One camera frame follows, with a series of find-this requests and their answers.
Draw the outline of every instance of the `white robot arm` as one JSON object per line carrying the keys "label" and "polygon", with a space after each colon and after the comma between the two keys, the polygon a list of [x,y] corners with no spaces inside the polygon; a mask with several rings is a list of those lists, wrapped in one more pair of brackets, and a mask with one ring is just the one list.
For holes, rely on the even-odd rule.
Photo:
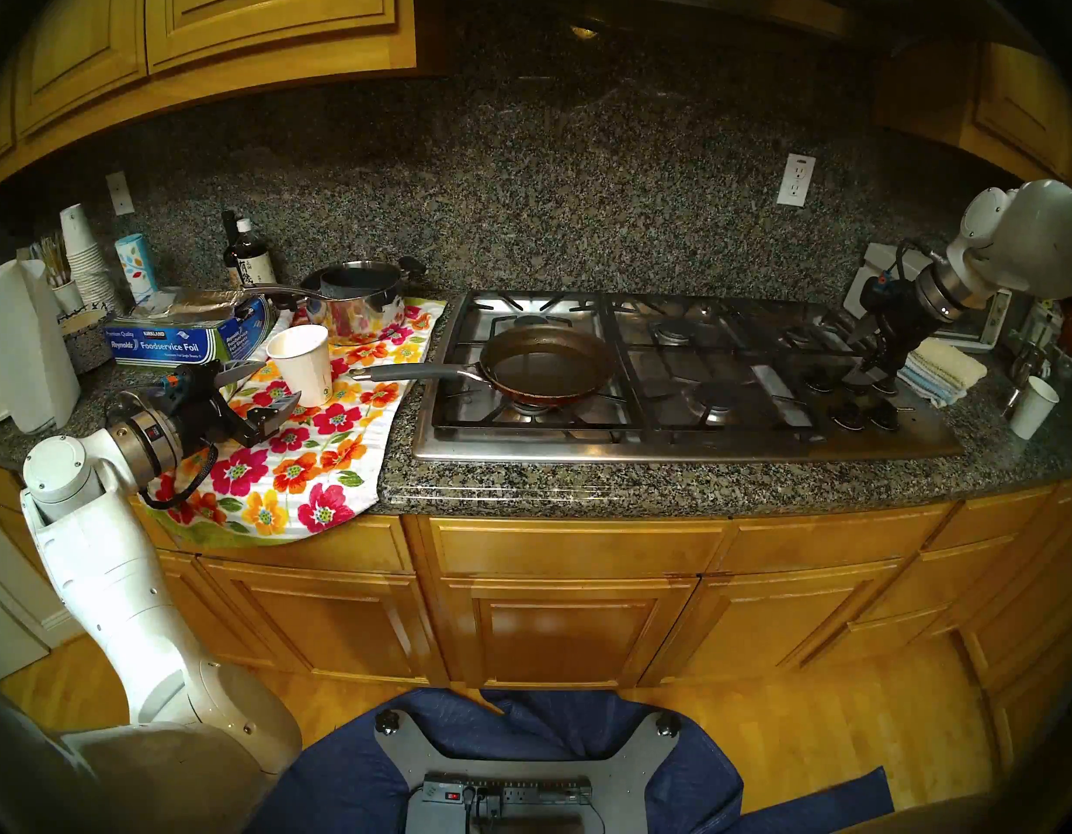
{"label": "white robot arm", "polygon": [[968,206],[947,256],[913,282],[868,280],[861,292],[868,315],[850,339],[874,333],[876,351],[858,370],[892,376],[925,338],[984,307],[1000,286],[1038,298],[1072,296],[1071,188],[1053,179],[988,188]]}
{"label": "white robot arm", "polygon": [[59,739],[92,770],[111,802],[107,822],[122,830],[239,830],[301,749],[281,701],[189,629],[129,505],[199,447],[279,429],[297,396],[243,421],[217,390],[257,367],[182,368],[150,393],[128,393],[92,436],[42,441],[24,466],[23,512],[47,575],[126,692],[131,725]]}

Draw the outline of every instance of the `frying pan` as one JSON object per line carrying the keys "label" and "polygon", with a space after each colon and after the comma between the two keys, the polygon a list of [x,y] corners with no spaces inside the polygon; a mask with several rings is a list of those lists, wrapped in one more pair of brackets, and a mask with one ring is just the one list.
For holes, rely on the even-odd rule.
{"label": "frying pan", "polygon": [[617,356],[599,337],[557,325],[513,326],[490,338],[472,364],[381,364],[352,370],[354,379],[458,379],[494,386],[516,403],[568,405],[609,382]]}

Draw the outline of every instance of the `pan handle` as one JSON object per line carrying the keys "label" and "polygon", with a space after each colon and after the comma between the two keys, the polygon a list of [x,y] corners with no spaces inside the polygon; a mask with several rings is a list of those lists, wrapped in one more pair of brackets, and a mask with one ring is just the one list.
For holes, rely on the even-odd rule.
{"label": "pan handle", "polygon": [[486,377],[466,364],[405,363],[363,367],[347,373],[352,379],[382,383],[387,379],[474,379],[485,383]]}

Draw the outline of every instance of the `stainless steel pot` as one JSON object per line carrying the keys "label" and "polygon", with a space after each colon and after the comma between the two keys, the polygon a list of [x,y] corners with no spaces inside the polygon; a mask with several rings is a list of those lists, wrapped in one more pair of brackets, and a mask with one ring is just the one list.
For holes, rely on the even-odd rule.
{"label": "stainless steel pot", "polygon": [[[248,293],[303,299],[308,319],[324,326],[332,342],[369,344],[388,337],[404,322],[401,295],[405,277],[423,273],[423,264],[402,256],[397,265],[349,260],[306,277],[300,286],[244,286]],[[352,297],[332,297],[336,294]]]}

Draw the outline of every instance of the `bottle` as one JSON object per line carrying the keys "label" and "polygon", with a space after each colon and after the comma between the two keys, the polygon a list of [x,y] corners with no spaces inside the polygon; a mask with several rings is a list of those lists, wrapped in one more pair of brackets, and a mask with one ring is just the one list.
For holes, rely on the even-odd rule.
{"label": "bottle", "polygon": [[269,260],[269,248],[258,234],[254,233],[254,224],[250,218],[242,218],[236,224],[239,228],[239,240],[232,247],[232,255],[239,264],[239,277],[244,286],[254,284],[276,284],[273,264]]}
{"label": "bottle", "polygon": [[232,253],[232,248],[239,240],[239,228],[235,223],[235,212],[230,209],[224,209],[220,214],[224,219],[224,232],[226,233],[226,248],[224,248],[226,277],[232,280],[232,286],[242,286],[242,278],[239,277],[239,262]]}

